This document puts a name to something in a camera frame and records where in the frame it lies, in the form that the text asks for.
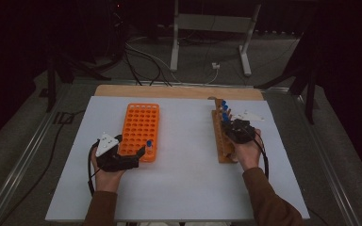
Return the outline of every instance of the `white device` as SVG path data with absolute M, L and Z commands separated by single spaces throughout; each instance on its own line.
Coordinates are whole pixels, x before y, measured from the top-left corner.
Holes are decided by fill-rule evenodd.
M 242 120 L 242 121 L 264 121 L 264 118 L 258 116 L 254 113 L 248 112 L 245 110 L 243 114 L 237 114 L 232 116 L 234 119 Z
M 98 150 L 96 151 L 96 157 L 101 156 L 117 144 L 119 144 L 118 139 L 111 137 L 107 133 L 102 134 L 101 140 L 99 141 Z

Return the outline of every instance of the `metal stand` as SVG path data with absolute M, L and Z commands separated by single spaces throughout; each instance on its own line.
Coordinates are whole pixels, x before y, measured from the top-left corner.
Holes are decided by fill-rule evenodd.
M 72 58 L 66 53 L 61 52 L 50 41 L 47 42 L 47 74 L 48 74 L 48 107 L 46 112 L 50 112 L 56 102 L 56 79 L 55 75 L 58 73 L 60 80 L 63 83 L 72 83 L 74 75 L 70 69 L 70 65 L 83 71 L 89 76 L 97 80 L 110 80 L 111 78 L 104 77 L 100 73 L 90 69 L 78 60 Z
M 170 63 L 170 70 L 177 71 L 178 64 L 178 29 L 192 29 L 192 30 L 207 30 L 207 31 L 224 31 L 246 33 L 246 40 L 239 47 L 240 60 L 243 67 L 243 73 L 247 76 L 252 74 L 249 60 L 246 55 L 249 42 L 255 30 L 255 23 L 258 12 L 260 11 L 260 4 L 255 6 L 254 15 L 251 18 L 245 17 L 229 17 L 229 16 L 213 16 L 213 15 L 197 15 L 197 14 L 183 14 L 178 12 L 178 0 L 175 1 L 174 6 L 174 31 L 173 31 L 173 51 L 172 60 Z

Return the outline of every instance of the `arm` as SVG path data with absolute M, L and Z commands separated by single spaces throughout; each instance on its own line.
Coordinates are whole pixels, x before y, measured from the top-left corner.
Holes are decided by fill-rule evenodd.
M 255 140 L 260 144 L 260 130 L 255 130 Z M 269 181 L 258 167 L 261 151 L 250 141 L 233 143 L 246 188 L 249 190 L 255 221 L 258 225 L 304 225 L 301 214 L 288 202 L 277 196 Z
M 92 151 L 91 161 L 95 171 L 98 170 L 96 163 L 96 148 Z M 84 225 L 113 225 L 116 210 L 117 189 L 124 171 L 105 172 L 99 170 L 95 174 L 96 191 L 93 193 L 90 208 L 85 217 Z
M 261 168 L 247 169 L 243 180 L 258 225 L 304 225 L 299 211 L 275 194 Z

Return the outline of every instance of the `white tabletop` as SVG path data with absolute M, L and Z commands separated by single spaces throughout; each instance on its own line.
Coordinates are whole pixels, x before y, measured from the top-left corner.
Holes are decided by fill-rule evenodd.
M 211 119 L 214 101 L 167 98 L 91 97 L 62 172 L 46 220 L 79 221 L 88 211 L 87 159 L 103 132 L 122 132 L 127 105 L 160 105 L 157 158 L 128 170 L 120 184 L 119 221 L 238 221 L 252 219 L 239 164 L 220 164 Z M 261 129 L 275 192 L 309 218 L 283 143 L 265 101 L 227 100 L 233 113 L 264 117 Z

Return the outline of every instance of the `sleeve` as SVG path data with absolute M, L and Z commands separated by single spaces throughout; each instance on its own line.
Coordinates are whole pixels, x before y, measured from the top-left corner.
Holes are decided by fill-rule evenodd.
M 117 194 L 107 191 L 95 191 L 90 208 L 84 220 L 84 226 L 113 225 L 116 211 Z
M 243 172 L 258 225 L 304 225 L 301 214 L 277 196 L 261 168 Z

